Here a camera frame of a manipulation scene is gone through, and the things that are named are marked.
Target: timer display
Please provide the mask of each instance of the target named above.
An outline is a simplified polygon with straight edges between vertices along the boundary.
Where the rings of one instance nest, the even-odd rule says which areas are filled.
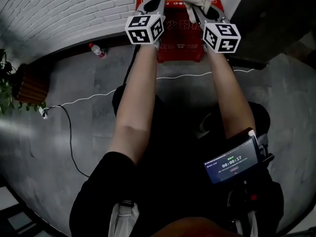
[[[204,163],[213,184],[225,181],[258,163],[252,138],[240,146]]]

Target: potted plant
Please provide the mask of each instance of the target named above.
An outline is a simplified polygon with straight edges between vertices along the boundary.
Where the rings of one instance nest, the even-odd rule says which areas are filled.
[[[31,107],[35,111],[38,107],[46,107],[45,99],[49,88],[48,76],[31,69],[28,65],[22,64],[18,70],[6,59],[6,52],[0,49],[0,113],[5,114],[8,109],[15,109],[16,105],[19,111],[23,105],[27,111]]]

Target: fire extinguisher box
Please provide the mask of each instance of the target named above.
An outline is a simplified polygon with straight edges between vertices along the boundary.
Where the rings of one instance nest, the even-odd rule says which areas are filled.
[[[145,0],[137,0],[136,8]],[[212,0],[212,4],[223,10],[220,0]],[[164,61],[196,61],[200,62],[204,55],[199,24],[189,21],[186,7],[182,0],[166,0],[163,23],[164,33],[158,52],[158,62]]]

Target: white cable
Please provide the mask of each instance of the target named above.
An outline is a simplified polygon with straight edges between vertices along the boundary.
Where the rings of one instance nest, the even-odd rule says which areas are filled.
[[[247,70],[247,71],[246,71],[246,70],[236,69],[236,70],[234,70],[234,71],[249,73],[250,71],[253,71],[253,70],[254,70],[254,69],[250,69],[250,70]],[[204,75],[211,74],[211,73],[212,73],[212,72],[207,72],[207,73],[204,73],[204,74],[201,74],[201,75],[185,74],[185,75],[180,75],[180,76],[177,76],[177,77],[158,77],[158,78],[156,78],[156,80],[159,80],[159,79],[177,79],[177,78],[180,78],[180,77],[202,77],[202,76],[204,76]],[[75,100],[75,101],[73,101],[73,102],[71,102],[71,103],[64,103],[64,104],[62,104],[61,106],[74,104],[75,102],[78,102],[78,101],[81,101],[81,100],[88,100],[88,99],[90,99],[90,98],[92,98],[92,97],[95,97],[95,96],[108,96],[108,95],[110,95],[111,93],[113,93],[114,91],[116,91],[116,89],[114,89],[114,90],[112,90],[112,91],[110,91],[109,93],[106,93],[106,94],[95,94],[95,95],[92,95],[92,96],[87,97],[87,98],[80,98],[80,99],[77,99],[77,100]],[[52,106],[52,107],[46,107],[46,108],[43,109],[43,111],[46,110],[46,109],[49,109],[49,108],[55,108],[55,107],[61,107],[61,106],[59,106],[59,105],[54,105],[54,106]]]

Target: brown flower pot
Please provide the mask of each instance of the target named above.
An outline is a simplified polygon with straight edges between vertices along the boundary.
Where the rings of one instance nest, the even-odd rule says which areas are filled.
[[[32,105],[45,101],[49,90],[49,77],[46,73],[22,64],[16,72],[15,81],[12,96],[16,100]]]

